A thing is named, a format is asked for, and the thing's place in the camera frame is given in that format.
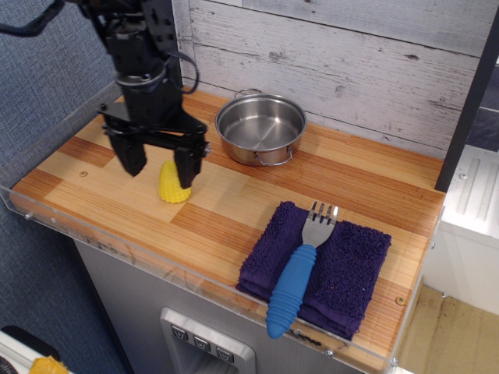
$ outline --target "control panel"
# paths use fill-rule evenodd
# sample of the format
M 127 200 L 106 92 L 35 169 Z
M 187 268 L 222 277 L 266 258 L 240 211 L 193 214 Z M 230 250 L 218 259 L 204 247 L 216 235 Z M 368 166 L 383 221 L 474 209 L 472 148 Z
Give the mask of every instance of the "control panel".
M 248 345 L 170 308 L 161 310 L 161 325 L 177 374 L 256 374 Z

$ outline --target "wood grain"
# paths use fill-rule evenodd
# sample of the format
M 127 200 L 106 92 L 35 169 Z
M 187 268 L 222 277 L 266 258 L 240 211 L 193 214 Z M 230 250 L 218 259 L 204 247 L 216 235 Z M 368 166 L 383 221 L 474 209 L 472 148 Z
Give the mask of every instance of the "wood grain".
M 187 34 L 180 35 L 180 46 L 196 57 L 204 90 L 229 97 L 255 86 L 292 98 L 322 125 L 444 158 L 478 57 L 282 16 L 294 12 L 290 6 L 274 14 L 219 2 L 191 0 L 189 5 L 183 9 L 188 16 L 181 17 L 189 24 L 180 27 Z M 470 18 L 497 8 L 497 3 L 481 5 Z M 318 6 L 317 16 L 326 17 L 325 8 L 335 12 L 329 4 L 303 6 Z M 421 13 L 439 6 L 454 9 L 442 3 Z M 412 16 L 415 23 L 426 22 L 423 14 Z M 457 25 L 452 30 L 460 31 Z M 484 41 L 474 45 L 480 49 Z M 194 78 L 192 69 L 183 74 Z
M 499 316 L 423 287 L 399 363 L 415 374 L 499 372 Z
M 494 19 L 497 1 L 245 0 L 243 6 L 480 57 Z
M 294 326 L 322 348 L 341 348 L 345 360 L 366 372 L 382 372 L 406 312 L 395 299 L 411 297 L 444 201 L 432 187 L 441 161 L 309 124 L 288 164 L 247 167 L 221 149 L 214 117 L 224 102 L 201 92 L 184 101 L 207 124 L 213 147 L 186 203 L 165 203 L 157 192 L 159 170 L 172 152 L 147 146 L 147 165 L 132 178 L 117 157 L 109 160 L 101 118 L 28 174 L 11 200 L 52 227 L 154 268 L 164 279 L 180 279 L 258 323 L 266 306 L 234 286 L 276 207 L 283 200 L 304 208 L 315 199 L 336 203 L 340 220 L 386 232 L 392 246 L 350 346 L 300 322 Z M 99 150 L 102 163 L 89 150 Z

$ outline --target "wooden countertop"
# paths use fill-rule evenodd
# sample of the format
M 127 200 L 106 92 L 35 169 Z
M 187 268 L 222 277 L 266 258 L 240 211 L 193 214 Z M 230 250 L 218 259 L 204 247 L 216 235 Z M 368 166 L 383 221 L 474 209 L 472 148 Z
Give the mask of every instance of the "wooden countertop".
M 158 195 L 161 165 L 173 152 L 147 146 L 147 165 L 132 178 L 115 157 L 101 117 L 20 181 L 11 200 L 19 211 L 132 263 L 171 274 L 188 270 L 196 292 L 232 303 L 260 323 L 266 307 L 230 290 L 278 204 L 339 205 L 340 220 L 393 238 L 373 300 L 351 346 L 301 323 L 293 328 L 317 349 L 333 348 L 367 372 L 382 371 L 380 358 L 391 358 L 444 202 L 433 188 L 442 161 L 309 124 L 289 163 L 248 167 L 221 148 L 214 119 L 226 101 L 201 92 L 185 97 L 186 111 L 208 125 L 213 149 L 186 203 L 165 203 Z

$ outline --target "button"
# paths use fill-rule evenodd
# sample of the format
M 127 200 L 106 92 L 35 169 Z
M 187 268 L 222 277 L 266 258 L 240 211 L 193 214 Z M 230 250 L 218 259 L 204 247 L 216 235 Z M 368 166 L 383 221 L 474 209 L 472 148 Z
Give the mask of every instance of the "button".
M 187 336 L 187 332 L 182 330 L 180 327 L 172 325 L 172 332 L 180 340 L 188 340 L 189 339 L 189 337 Z
M 196 335 L 194 335 L 194 344 L 196 345 L 196 347 L 202 349 L 205 352 L 211 351 L 210 343 L 208 343 L 204 339 L 201 339 L 200 337 L 197 337 Z
M 220 347 L 217 347 L 217 356 L 225 362 L 234 362 L 234 355 L 231 352 L 228 352 Z

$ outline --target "fork tines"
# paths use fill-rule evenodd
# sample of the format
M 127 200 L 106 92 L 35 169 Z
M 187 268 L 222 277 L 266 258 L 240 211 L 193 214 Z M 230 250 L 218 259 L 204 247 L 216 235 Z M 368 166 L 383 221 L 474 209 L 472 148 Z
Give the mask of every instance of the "fork tines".
M 322 223 L 324 220 L 327 220 L 327 224 L 330 224 L 331 222 L 331 212 L 333 212 L 333 206 L 330 205 L 328 208 L 327 208 L 327 212 L 326 212 L 326 215 L 323 216 L 322 213 L 324 212 L 324 208 L 326 207 L 326 205 L 324 203 L 322 203 L 320 205 L 320 208 L 319 208 L 319 211 L 316 213 L 315 212 L 315 209 L 317 208 L 317 201 L 315 201 L 312 205 L 312 209 L 310 210 L 309 212 L 309 215 L 308 215 L 308 219 L 311 219 L 312 221 L 315 221 L 315 219 L 317 218 L 317 216 L 319 216 L 320 218 L 320 222 Z M 338 218 L 338 207 L 335 206 L 334 207 L 334 212 L 333 212 L 333 221 L 336 222 L 336 219 Z

